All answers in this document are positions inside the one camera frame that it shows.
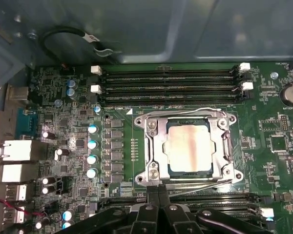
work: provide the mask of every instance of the cpu socket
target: cpu socket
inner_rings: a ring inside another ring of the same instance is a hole
[[[176,190],[241,181],[230,138],[230,125],[236,121],[234,115],[212,108],[154,111],[135,118],[145,133],[146,163],[136,183]]]

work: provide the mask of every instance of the cable label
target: cable label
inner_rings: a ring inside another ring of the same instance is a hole
[[[94,41],[100,41],[98,38],[96,38],[94,35],[89,35],[87,33],[84,33],[83,39],[88,41],[89,43],[92,43]]]

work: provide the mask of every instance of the cable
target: cable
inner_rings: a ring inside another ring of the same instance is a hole
[[[205,190],[205,189],[212,189],[214,187],[217,187],[217,186],[220,186],[220,185],[224,185],[224,184],[228,184],[230,182],[232,182],[232,179],[228,179],[228,180],[225,180],[225,181],[220,182],[220,183],[213,183],[213,184],[207,185],[205,187],[201,187],[201,188],[194,189],[194,190],[187,190],[187,191],[184,191],[184,192],[181,192],[181,193],[177,193],[177,194],[170,194],[169,197],[180,196],[180,195],[185,195],[185,194],[191,194],[191,193],[195,193],[195,192],[198,192],[198,191],[201,191],[201,190]]]
[[[43,52],[48,56],[50,57],[51,59],[53,59],[56,63],[59,63],[61,64],[61,66],[63,68],[67,68],[67,65],[62,62],[59,57],[57,55],[55,55],[51,50],[49,50],[46,45],[45,45],[45,41],[48,37],[54,35],[54,34],[58,34],[58,33],[71,33],[71,34],[74,34],[74,35],[78,35],[82,38],[84,38],[86,34],[83,30],[80,30],[80,29],[77,29],[77,28],[73,28],[73,27],[67,27],[67,26],[56,26],[55,28],[43,33],[40,37],[39,37],[39,40],[38,40],[38,43],[41,47],[41,49],[43,50]],[[110,49],[106,49],[101,42],[99,41],[88,41],[89,43],[91,43],[94,47],[94,49],[96,51],[106,51],[106,50],[110,50]],[[117,63],[117,61],[115,61],[114,59],[112,58],[109,58],[109,56],[106,57],[106,59],[108,60],[108,62],[112,63],[112,64],[115,64]]]
[[[20,211],[20,212],[23,212],[25,213],[26,215],[37,215],[37,216],[45,216],[45,213],[41,213],[41,212],[28,212],[28,211],[25,211],[23,210],[22,208],[20,207],[16,207],[14,205],[12,205],[10,202],[6,201],[6,200],[3,200],[3,199],[0,199],[0,203],[6,205],[7,207],[9,208],[13,208],[17,211]]]

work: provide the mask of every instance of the green circuit board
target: green circuit board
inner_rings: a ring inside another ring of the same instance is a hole
[[[220,64],[141,64],[103,66],[109,72],[154,71],[161,67],[171,70],[229,69],[236,63]],[[39,103],[38,137],[43,131],[54,132],[57,140],[47,140],[52,145],[50,158],[41,164],[41,177],[70,176],[71,191],[59,198],[42,195],[35,199],[36,207],[51,200],[58,200],[61,211],[75,210],[74,222],[94,213],[94,204],[103,197],[145,196],[146,189],[134,182],[134,177],[144,170],[144,132],[134,125],[134,119],[155,110],[193,110],[200,107],[221,108],[237,116],[232,125],[231,137],[236,169],[244,174],[244,180],[234,185],[222,186],[218,190],[204,193],[257,193],[280,200],[269,207],[274,209],[276,234],[293,233],[293,107],[284,105],[279,97],[281,89],[293,81],[293,71],[287,63],[251,63],[251,79],[254,97],[238,104],[205,104],[174,106],[122,106],[103,108],[99,115],[94,113],[94,104],[89,98],[89,67],[75,67],[72,74],[60,74],[58,68],[38,68],[32,74],[31,95]],[[277,79],[271,73],[279,74]],[[67,81],[73,79],[78,87],[77,97],[72,100],[66,95]],[[54,101],[62,100],[60,107]],[[88,132],[90,125],[99,131]],[[118,134],[115,152],[123,154],[119,162],[123,178],[121,182],[106,183],[104,178],[104,149],[106,139]],[[99,147],[90,150],[88,142],[95,140]],[[59,161],[53,159],[54,150],[67,147],[71,153]],[[89,155],[96,155],[98,162],[87,163]],[[88,179],[87,170],[96,168],[98,176]],[[48,225],[39,233],[55,233],[62,222]]]

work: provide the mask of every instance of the motherboard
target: motherboard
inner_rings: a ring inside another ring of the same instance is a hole
[[[292,64],[41,67],[29,90],[16,140],[48,146],[33,199],[35,210],[56,203],[33,233],[129,210],[158,184],[193,212],[293,233]]]

